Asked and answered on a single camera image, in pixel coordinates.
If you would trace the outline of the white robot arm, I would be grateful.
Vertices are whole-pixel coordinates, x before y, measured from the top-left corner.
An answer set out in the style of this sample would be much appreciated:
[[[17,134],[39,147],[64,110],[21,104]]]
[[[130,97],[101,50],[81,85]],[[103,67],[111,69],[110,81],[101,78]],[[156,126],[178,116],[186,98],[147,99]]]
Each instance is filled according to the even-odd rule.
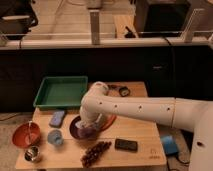
[[[95,82],[81,100],[80,117],[94,123],[100,114],[156,122],[194,133],[189,171],[213,171],[213,101],[174,97],[108,96],[109,87]]]

